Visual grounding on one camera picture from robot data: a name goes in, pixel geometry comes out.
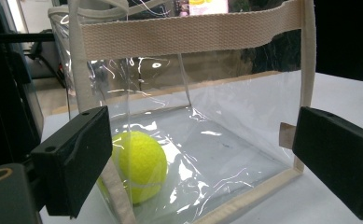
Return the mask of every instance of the tennis ball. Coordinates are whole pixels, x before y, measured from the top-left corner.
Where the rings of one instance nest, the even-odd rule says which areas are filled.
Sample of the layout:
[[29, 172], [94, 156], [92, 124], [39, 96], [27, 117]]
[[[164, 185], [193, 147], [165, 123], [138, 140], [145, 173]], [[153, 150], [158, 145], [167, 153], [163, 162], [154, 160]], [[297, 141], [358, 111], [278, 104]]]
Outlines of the tennis ball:
[[142, 203], [156, 195], [167, 174], [161, 145], [138, 131], [119, 133], [112, 140], [112, 160], [132, 203]]

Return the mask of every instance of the beige fabric strap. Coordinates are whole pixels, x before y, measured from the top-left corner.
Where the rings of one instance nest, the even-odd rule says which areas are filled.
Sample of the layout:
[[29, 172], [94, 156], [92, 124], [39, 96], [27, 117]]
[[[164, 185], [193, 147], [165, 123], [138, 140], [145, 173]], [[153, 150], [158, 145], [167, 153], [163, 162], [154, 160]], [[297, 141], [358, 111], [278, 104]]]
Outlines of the beige fabric strap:
[[[301, 29], [301, 89], [300, 106], [310, 106], [312, 101], [315, 60], [316, 60], [316, 30], [314, 15], [314, 0], [302, 2], [302, 29]], [[303, 162], [295, 156], [294, 168], [303, 171]]]
[[[48, 17], [53, 20], [54, 15], [68, 15], [68, 7], [52, 7], [48, 9]], [[78, 15], [97, 20], [105, 20], [105, 19], [114, 19], [114, 18], [122, 18], [127, 15], [125, 11], [123, 11], [119, 7], [114, 7], [108, 10], [92, 10], [92, 9], [78, 9]]]
[[113, 7], [118, 7], [125, 12], [129, 11], [129, 2], [127, 0], [94, 0], [94, 1], [107, 3], [108, 5]]
[[87, 60], [246, 49], [301, 28], [301, 2], [274, 9], [81, 25]]
[[236, 196], [226, 203], [223, 203], [218, 208], [212, 210], [194, 223], [230, 223], [230, 219], [234, 218], [232, 215], [241, 214], [244, 209], [248, 208], [248, 206], [251, 206], [254, 203], [259, 203], [264, 199], [265, 196], [268, 196], [270, 193], [273, 193], [275, 190], [281, 188], [283, 185], [300, 174], [300, 172], [294, 169], [285, 170], [282, 173], [275, 175], [274, 177], [259, 184], [248, 192]]
[[91, 94], [91, 81], [88, 79], [89, 70], [87, 61], [85, 59], [85, 48], [81, 38], [81, 30], [78, 22], [78, 9], [80, 0], [73, 0], [69, 2], [69, 35], [70, 39], [70, 56], [71, 68], [74, 75], [74, 84], [77, 94], [77, 102], [79, 113], [94, 107], [100, 106], [94, 95]]

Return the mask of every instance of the white table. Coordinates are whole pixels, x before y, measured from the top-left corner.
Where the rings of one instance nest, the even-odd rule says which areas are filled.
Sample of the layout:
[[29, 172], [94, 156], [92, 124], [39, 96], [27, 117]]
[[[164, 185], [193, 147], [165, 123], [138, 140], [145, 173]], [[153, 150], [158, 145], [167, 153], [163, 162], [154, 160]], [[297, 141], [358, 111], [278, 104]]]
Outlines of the white table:
[[[326, 110], [363, 128], [363, 82], [316, 74], [312, 107]], [[43, 139], [68, 121], [67, 114], [45, 120]], [[94, 187], [77, 219], [50, 217], [44, 207], [44, 224], [114, 223], [99, 190]], [[245, 213], [234, 224], [245, 223], [363, 223], [309, 169], [262, 203]]]

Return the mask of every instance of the transparent plastic bag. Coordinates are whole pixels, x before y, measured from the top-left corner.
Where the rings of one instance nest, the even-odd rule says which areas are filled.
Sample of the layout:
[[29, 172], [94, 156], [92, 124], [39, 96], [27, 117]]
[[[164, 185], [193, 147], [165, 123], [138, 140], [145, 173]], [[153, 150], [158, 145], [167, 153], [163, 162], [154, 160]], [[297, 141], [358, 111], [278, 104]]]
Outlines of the transparent plastic bag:
[[[295, 125], [300, 106], [310, 103], [314, 60], [306, 58], [315, 56], [309, 51], [314, 48], [314, 39], [304, 42], [306, 28], [301, 27], [301, 21], [305, 19], [298, 12], [302, 11], [301, 0], [257, 2], [229, 1], [229, 13], [221, 18], [217, 14], [189, 16], [186, 1], [113, 2], [108, 10], [117, 10], [118, 16], [112, 20], [87, 20], [78, 5], [70, 3], [70, 26], [75, 28], [70, 32], [75, 40], [70, 42], [70, 52], [72, 70], [77, 71], [74, 81], [79, 110], [107, 105], [114, 136], [146, 133], [166, 155], [166, 179], [160, 191], [134, 204], [128, 187], [132, 178], [125, 176], [116, 161], [109, 161], [98, 186], [110, 214], [119, 221], [125, 220], [125, 214], [137, 223], [211, 223], [237, 218], [238, 211], [301, 173], [303, 166], [292, 151], [279, 147], [279, 128], [282, 122]], [[226, 29], [233, 15], [261, 21], [283, 14], [291, 14], [291, 19], [283, 21], [286, 25], [279, 32], [263, 34], [267, 39], [257, 37], [257, 43], [239, 41], [243, 37], [236, 35], [234, 44], [221, 38], [227, 35], [223, 31], [211, 32], [216, 29], [213, 23], [208, 23], [209, 31], [194, 23], [230, 20], [222, 26]], [[163, 28], [166, 22], [173, 25], [168, 30]], [[176, 34], [177, 24], [180, 29]], [[262, 29], [271, 27], [270, 21], [262, 24]], [[185, 32], [188, 39], [177, 38]], [[213, 45], [199, 42], [205, 32], [217, 35], [218, 40], [207, 36]], [[142, 37], [133, 42], [134, 35]], [[173, 38], [162, 42], [153, 38], [167, 35]], [[202, 46], [197, 44], [194, 49], [190, 45], [196, 41]], [[221, 41], [230, 42], [230, 47], [217, 44]], [[238, 41], [243, 42], [243, 49], [235, 47]], [[114, 149], [124, 149], [116, 141]], [[119, 211], [115, 201], [122, 203], [122, 199], [114, 195], [115, 185], [111, 186], [108, 178], [123, 183], [121, 191], [127, 195], [123, 205], [131, 207], [129, 213]]]
[[[81, 9], [79, 14], [81, 19], [86, 23], [104, 22], [104, 21], [117, 21], [122, 20], [125, 14], [118, 8], [111, 8], [106, 4], [98, 3], [98, 8], [107, 7], [103, 10]], [[67, 110], [70, 119], [74, 118], [79, 113], [77, 104], [76, 84], [72, 70], [72, 57], [70, 52], [70, 31], [69, 31], [69, 12], [68, 6], [53, 7], [49, 9], [48, 16], [52, 25], [52, 31], [56, 40], [56, 46], [60, 52], [63, 72], [65, 76], [65, 83], [67, 88]], [[92, 73], [89, 75], [91, 81], [91, 90], [93, 94], [100, 94], [107, 86], [106, 74], [101, 72], [99, 64], [103, 61], [87, 62], [91, 68]]]

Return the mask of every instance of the canvas handle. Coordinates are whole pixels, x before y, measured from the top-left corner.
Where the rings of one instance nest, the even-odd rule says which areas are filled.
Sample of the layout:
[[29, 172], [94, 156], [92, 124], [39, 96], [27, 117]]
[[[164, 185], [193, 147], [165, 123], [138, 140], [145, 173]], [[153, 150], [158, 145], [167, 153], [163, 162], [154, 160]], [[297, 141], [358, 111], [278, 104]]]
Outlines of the canvas handle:
[[119, 59], [259, 47], [275, 35], [301, 28], [301, 3], [290, 0], [274, 9], [245, 13], [81, 25], [86, 57]]

